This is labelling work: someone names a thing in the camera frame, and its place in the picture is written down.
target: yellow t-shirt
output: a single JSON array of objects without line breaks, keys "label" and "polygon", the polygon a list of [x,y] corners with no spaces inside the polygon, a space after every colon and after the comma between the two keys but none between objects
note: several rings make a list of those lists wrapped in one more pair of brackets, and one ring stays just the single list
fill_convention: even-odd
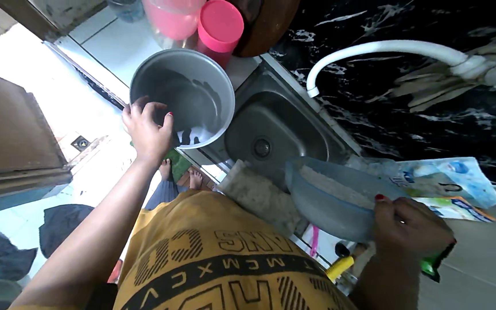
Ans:
[{"label": "yellow t-shirt", "polygon": [[318,264],[224,195],[189,190],[141,210],[114,310],[355,307]]}]

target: black marble countertop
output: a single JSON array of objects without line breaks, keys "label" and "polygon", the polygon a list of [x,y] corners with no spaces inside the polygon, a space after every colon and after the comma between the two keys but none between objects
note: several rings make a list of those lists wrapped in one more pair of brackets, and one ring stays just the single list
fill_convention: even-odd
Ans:
[{"label": "black marble countertop", "polygon": [[[496,37],[496,5],[473,1],[307,1],[272,54],[305,87],[313,65],[342,48],[410,39],[468,51]],[[327,66],[316,98],[369,156],[416,160],[473,156],[496,184],[496,92],[477,87],[410,113],[410,95],[390,98],[394,80],[433,61],[372,53]]]}]

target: finger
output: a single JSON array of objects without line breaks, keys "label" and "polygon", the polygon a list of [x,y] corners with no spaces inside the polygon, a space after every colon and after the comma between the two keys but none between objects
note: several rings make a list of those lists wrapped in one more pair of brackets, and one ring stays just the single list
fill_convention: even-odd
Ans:
[{"label": "finger", "polygon": [[122,121],[126,127],[131,124],[131,107],[129,104],[122,111]]},{"label": "finger", "polygon": [[131,104],[131,118],[132,119],[138,119],[141,116],[141,113],[143,112],[143,108],[145,104],[148,102],[148,96],[141,97],[137,100],[135,100],[134,103]]},{"label": "finger", "polygon": [[154,122],[154,111],[156,110],[156,102],[149,102],[145,104],[143,112],[141,112],[141,117],[147,121]]},{"label": "finger", "polygon": [[156,109],[158,110],[165,110],[168,108],[168,105],[163,104],[161,102],[149,102],[145,104],[142,112],[142,117],[146,118],[147,120],[154,121],[154,111]]},{"label": "finger", "polygon": [[381,199],[376,199],[374,207],[374,221],[379,229],[385,229],[386,231],[396,229],[395,209],[392,202],[388,198],[384,197]]},{"label": "finger", "polygon": [[418,202],[416,200],[413,200],[413,199],[410,199],[410,198],[406,198],[406,197],[399,197],[398,200],[403,201],[403,202],[409,204],[410,206],[416,208],[417,210],[421,211],[422,213],[424,213],[424,215],[428,216],[432,220],[435,220],[436,218],[439,218],[434,213],[434,211],[430,210],[430,208],[428,208],[426,205],[424,205],[421,202]]},{"label": "finger", "polygon": [[172,132],[174,128],[174,114],[172,112],[169,112],[164,116],[164,125],[162,126],[163,130],[166,130],[168,132]]},{"label": "finger", "polygon": [[396,199],[392,203],[392,206],[395,209],[395,213],[399,215],[407,225],[414,225],[415,223],[420,223],[429,219],[424,212],[418,210],[403,200]]}]

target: foot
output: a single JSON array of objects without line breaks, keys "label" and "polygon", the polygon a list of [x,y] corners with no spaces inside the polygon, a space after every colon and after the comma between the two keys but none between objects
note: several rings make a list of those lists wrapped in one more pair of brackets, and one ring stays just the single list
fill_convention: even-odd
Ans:
[{"label": "foot", "polygon": [[162,180],[168,180],[171,175],[171,159],[164,159],[158,170],[162,175]]},{"label": "foot", "polygon": [[189,170],[189,177],[191,179],[190,189],[200,189],[202,186],[202,174],[196,170]]}]

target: pink cup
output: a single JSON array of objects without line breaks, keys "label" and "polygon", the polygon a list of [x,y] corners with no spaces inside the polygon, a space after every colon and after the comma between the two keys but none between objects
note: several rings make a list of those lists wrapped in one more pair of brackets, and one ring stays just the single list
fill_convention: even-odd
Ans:
[{"label": "pink cup", "polygon": [[243,16],[234,5],[210,0],[200,11],[197,49],[225,68],[243,31]]}]

